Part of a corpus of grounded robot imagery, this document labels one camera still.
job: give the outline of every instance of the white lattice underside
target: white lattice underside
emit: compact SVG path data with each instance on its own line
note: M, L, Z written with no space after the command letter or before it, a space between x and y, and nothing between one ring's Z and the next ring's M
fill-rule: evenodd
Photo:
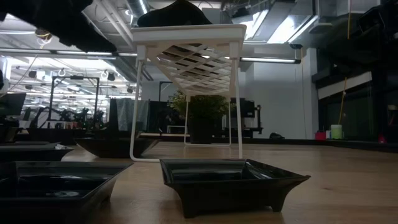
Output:
M204 44L173 45L150 58L186 95L229 95L231 60Z

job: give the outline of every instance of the potted plant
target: potted plant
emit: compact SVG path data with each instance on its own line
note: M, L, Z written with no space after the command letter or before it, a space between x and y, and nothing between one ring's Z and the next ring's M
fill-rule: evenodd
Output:
M188 133L192 144L211 144L215 121L228 113L228 103L223 96L193 96L188 109ZM171 98L170 107L185 116L187 100L178 91Z

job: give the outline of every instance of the white metal stand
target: white metal stand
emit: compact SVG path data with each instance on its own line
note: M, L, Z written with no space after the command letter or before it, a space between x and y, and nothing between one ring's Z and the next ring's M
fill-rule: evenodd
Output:
M239 158L243 157L241 105L239 101L238 64L246 26L222 24L205 26L148 27L137 28L133 44L137 46L137 87L133 111L130 157L137 162L159 162L158 159L135 158L134 138L137 121L137 104L141 85L142 65L147 58L162 71L180 91L187 96L187 111L190 97L195 95L221 95L230 98L236 94L238 117ZM231 104L229 104L229 145L206 145L228 147L231 145ZM187 144L187 119L185 119L184 143Z

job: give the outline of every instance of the desk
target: desk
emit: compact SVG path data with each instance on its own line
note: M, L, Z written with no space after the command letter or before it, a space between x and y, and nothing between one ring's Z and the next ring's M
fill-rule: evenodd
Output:
M238 158L239 154L237 144L229 150L160 142L144 156ZM101 207L89 223L390 224L398 220L398 154L331 146L247 144L243 157L312 177L288 194L281 213L264 209L184 219L178 195L163 184L160 164L136 162L120 175L111 203ZM100 159L76 148L63 161L131 160Z
M167 125L167 133L170 133L170 128L185 128L185 126Z

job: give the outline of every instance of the computer monitor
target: computer monitor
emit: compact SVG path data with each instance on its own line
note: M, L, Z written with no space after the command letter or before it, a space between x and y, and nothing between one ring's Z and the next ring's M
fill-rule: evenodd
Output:
M0 116L19 116L25 102L26 93L6 94L0 98Z
M242 118L255 118L256 106L254 101L245 100L245 98L240 98L241 100L241 117ZM236 98L231 98L231 103L236 103ZM236 109L231 110L231 117L236 118Z

